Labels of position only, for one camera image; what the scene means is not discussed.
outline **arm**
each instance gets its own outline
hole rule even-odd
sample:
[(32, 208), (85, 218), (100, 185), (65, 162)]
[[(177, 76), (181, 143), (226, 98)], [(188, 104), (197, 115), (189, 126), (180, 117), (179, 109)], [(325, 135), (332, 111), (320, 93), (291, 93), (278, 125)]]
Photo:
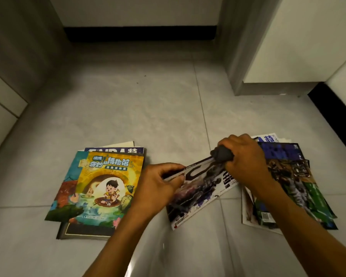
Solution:
[(221, 140), (235, 158), (226, 163), (230, 174), (266, 205), (288, 244), (309, 276), (346, 276), (346, 247), (304, 209), (298, 207), (273, 180), (259, 145), (244, 134)]
[(123, 277), (138, 241), (150, 220), (172, 199), (185, 180), (179, 176), (166, 182), (166, 172), (184, 168), (181, 164), (149, 165), (143, 170), (132, 205), (83, 277)]

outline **qr code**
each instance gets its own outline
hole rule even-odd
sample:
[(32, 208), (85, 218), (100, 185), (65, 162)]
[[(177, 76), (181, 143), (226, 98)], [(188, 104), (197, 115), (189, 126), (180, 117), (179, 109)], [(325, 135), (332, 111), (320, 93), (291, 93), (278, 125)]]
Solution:
[(262, 217), (263, 217), (264, 223), (275, 223), (276, 222), (270, 213), (263, 213), (262, 212)]

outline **cartoon boy's hair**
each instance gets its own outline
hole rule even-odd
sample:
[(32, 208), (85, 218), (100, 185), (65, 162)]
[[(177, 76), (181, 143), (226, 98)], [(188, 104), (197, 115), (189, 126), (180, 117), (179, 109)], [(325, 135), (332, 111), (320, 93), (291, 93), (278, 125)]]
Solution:
[(116, 180), (110, 180), (109, 182), (106, 183), (106, 186), (112, 186), (114, 188), (117, 188), (118, 182)]

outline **black baseboard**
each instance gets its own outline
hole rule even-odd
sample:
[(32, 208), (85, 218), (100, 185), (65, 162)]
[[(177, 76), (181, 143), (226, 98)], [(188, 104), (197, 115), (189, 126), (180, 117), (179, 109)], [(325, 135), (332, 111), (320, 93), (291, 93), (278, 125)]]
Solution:
[(71, 42), (213, 40), (216, 26), (65, 27)]
[(325, 83), (318, 83), (308, 95), (346, 146), (346, 105)]

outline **cartoon boy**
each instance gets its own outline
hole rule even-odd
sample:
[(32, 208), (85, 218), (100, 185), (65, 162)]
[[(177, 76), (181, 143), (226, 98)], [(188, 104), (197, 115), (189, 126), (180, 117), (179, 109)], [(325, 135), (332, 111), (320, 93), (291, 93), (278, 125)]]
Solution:
[(119, 197), (119, 195), (116, 194), (118, 191), (118, 182), (116, 180), (110, 180), (106, 183), (106, 193), (104, 193), (106, 198), (103, 201), (106, 203), (114, 202)]

